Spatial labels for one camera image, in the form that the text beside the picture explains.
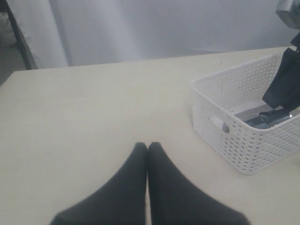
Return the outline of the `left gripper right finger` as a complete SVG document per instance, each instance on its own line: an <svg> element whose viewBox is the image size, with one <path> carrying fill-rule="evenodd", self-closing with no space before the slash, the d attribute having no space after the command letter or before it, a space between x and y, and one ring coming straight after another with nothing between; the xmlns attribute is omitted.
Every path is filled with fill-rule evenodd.
<svg viewBox="0 0 300 225"><path fill-rule="evenodd" d="M247 225L240 212L222 204L190 182L162 145L148 147L148 185L154 225Z"/></svg>

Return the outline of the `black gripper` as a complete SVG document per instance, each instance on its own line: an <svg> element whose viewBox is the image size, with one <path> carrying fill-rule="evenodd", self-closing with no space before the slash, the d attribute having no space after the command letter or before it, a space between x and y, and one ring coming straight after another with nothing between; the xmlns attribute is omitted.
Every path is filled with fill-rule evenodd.
<svg viewBox="0 0 300 225"><path fill-rule="evenodd" d="M300 33L291 41L291 45L300 51ZM266 90L263 101L271 108L278 106L293 111L300 106L300 78L296 77L296 52L287 48L276 76Z"/></svg>

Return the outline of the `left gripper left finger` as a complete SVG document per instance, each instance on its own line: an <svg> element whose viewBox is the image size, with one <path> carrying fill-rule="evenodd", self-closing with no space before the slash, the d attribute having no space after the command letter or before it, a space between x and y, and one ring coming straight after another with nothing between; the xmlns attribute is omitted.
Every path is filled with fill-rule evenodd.
<svg viewBox="0 0 300 225"><path fill-rule="evenodd" d="M95 193L58 213L53 225L144 225L147 147L137 142L123 166Z"/></svg>

